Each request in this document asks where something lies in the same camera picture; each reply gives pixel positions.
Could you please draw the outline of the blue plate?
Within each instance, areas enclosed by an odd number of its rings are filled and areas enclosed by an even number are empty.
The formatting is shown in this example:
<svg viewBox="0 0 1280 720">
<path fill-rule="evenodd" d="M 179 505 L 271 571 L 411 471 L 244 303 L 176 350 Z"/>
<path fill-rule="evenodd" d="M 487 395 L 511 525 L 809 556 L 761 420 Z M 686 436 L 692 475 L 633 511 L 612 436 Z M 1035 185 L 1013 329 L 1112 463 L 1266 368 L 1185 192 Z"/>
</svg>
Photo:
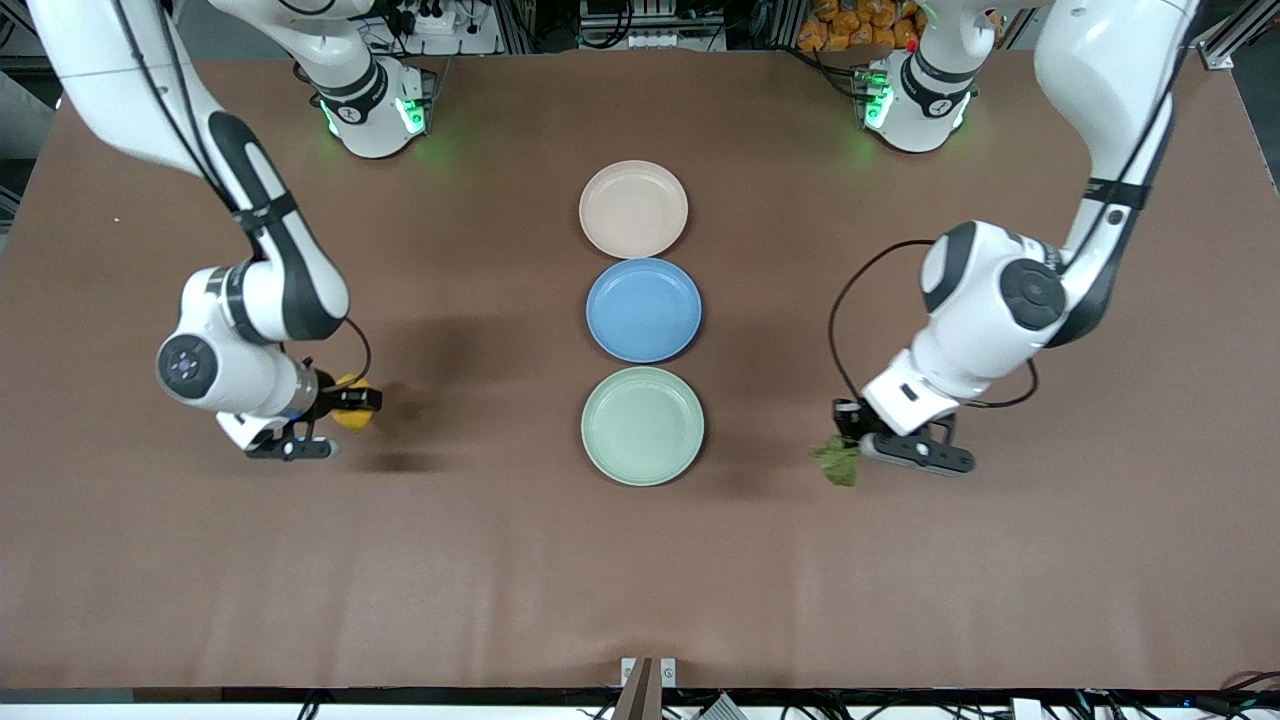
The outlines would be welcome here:
<svg viewBox="0 0 1280 720">
<path fill-rule="evenodd" d="M 616 263 L 593 282 L 588 332 L 611 356 L 658 364 L 678 356 L 701 329 L 701 292 L 686 270 L 658 258 Z"/>
</svg>

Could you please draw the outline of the aluminium frame profile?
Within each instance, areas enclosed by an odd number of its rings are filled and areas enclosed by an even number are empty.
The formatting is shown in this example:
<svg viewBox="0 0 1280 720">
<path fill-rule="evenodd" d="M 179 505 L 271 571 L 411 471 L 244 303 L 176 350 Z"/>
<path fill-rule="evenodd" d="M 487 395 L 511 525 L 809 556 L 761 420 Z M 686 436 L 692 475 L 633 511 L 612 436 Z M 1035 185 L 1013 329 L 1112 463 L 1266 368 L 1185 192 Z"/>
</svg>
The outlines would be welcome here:
<svg viewBox="0 0 1280 720">
<path fill-rule="evenodd" d="M 1196 36 L 1196 49 L 1206 70 L 1229 70 L 1233 54 L 1253 44 L 1280 18 L 1280 0 L 1240 0 L 1234 12 Z"/>
</svg>

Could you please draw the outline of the white power strip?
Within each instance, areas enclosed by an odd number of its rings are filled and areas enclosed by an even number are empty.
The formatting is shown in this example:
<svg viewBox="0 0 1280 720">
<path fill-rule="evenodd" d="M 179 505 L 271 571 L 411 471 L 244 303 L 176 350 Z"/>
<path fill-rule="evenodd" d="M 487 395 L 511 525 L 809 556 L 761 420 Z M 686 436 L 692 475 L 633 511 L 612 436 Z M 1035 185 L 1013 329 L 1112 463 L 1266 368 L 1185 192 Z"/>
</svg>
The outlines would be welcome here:
<svg viewBox="0 0 1280 720">
<path fill-rule="evenodd" d="M 492 0 L 389 0 L 385 46 L 413 56 L 483 56 L 506 51 Z"/>
</svg>

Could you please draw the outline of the orange snack bags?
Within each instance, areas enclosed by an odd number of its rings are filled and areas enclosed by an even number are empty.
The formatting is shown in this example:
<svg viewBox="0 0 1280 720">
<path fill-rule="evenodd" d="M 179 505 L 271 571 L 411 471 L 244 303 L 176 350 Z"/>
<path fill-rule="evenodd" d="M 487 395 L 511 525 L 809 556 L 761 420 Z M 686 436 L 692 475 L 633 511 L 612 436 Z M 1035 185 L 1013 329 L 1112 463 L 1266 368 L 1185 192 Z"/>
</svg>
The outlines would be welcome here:
<svg viewBox="0 0 1280 720">
<path fill-rule="evenodd" d="M 914 50 L 933 19 L 918 0 L 809 0 L 795 44 L 804 53 L 861 45 Z"/>
</svg>

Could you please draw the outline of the light green plate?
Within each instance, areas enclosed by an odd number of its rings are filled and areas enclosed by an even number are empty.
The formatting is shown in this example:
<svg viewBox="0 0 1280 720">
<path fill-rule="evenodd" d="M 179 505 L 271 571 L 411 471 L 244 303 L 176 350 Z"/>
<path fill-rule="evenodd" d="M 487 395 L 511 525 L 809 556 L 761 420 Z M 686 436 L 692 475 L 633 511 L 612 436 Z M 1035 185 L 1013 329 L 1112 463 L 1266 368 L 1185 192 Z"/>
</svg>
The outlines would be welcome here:
<svg viewBox="0 0 1280 720">
<path fill-rule="evenodd" d="M 707 437 L 701 400 L 672 372 L 618 370 L 588 396 L 580 419 L 591 464 L 623 486 L 657 487 L 682 475 Z"/>
</svg>

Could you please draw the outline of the green lettuce leaf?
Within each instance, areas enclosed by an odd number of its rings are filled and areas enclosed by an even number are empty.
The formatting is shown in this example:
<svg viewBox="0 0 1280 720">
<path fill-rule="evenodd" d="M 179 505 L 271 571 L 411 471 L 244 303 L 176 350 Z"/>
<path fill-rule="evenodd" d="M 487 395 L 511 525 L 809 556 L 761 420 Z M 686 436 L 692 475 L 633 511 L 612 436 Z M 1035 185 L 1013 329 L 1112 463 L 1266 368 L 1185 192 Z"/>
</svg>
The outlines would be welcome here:
<svg viewBox="0 0 1280 720">
<path fill-rule="evenodd" d="M 808 454 L 819 462 L 823 477 L 832 486 L 851 488 L 858 483 L 861 451 L 856 442 L 835 434 L 820 445 L 813 445 Z"/>
</svg>

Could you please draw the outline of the yellow lemon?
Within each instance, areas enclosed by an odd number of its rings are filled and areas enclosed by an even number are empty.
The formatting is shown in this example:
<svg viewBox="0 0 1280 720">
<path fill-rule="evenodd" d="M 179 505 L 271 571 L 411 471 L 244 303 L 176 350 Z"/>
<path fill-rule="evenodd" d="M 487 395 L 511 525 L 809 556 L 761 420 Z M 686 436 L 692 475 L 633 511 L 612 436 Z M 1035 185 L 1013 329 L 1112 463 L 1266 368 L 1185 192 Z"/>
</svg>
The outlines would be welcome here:
<svg viewBox="0 0 1280 720">
<path fill-rule="evenodd" d="M 337 383 L 343 384 L 351 380 L 351 386 L 355 387 L 356 389 L 372 388 L 367 380 L 365 379 L 356 380 L 355 378 L 356 378 L 355 373 L 348 373 L 339 377 L 337 379 Z M 358 433 L 370 424 L 375 413 L 376 410 L 370 410 L 370 409 L 334 409 L 330 410 L 329 415 L 339 427 L 343 427 L 353 433 Z"/>
</svg>

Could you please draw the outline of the metal table edge bracket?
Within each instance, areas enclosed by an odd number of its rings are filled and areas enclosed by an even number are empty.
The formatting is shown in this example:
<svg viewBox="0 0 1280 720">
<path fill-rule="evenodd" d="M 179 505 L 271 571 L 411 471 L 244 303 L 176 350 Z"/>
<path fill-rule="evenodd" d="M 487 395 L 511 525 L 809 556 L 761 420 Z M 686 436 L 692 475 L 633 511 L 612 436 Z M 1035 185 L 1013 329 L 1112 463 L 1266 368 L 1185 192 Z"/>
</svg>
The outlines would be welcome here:
<svg viewBox="0 0 1280 720">
<path fill-rule="evenodd" d="M 677 687 L 677 661 L 672 657 L 621 660 L 621 692 L 609 720 L 671 720 L 664 692 Z"/>
</svg>

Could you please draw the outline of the cream plate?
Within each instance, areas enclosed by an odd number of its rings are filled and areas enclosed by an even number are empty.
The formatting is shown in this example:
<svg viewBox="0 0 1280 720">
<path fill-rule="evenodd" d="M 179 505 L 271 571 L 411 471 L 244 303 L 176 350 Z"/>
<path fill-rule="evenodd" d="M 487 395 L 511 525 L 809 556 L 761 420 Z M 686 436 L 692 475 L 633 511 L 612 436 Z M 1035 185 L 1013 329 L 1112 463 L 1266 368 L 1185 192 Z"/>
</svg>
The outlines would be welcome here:
<svg viewBox="0 0 1280 720">
<path fill-rule="evenodd" d="M 690 217 L 687 192 L 667 168 L 623 160 L 596 172 L 579 200 L 588 242 L 611 258 L 657 258 L 682 237 Z"/>
</svg>

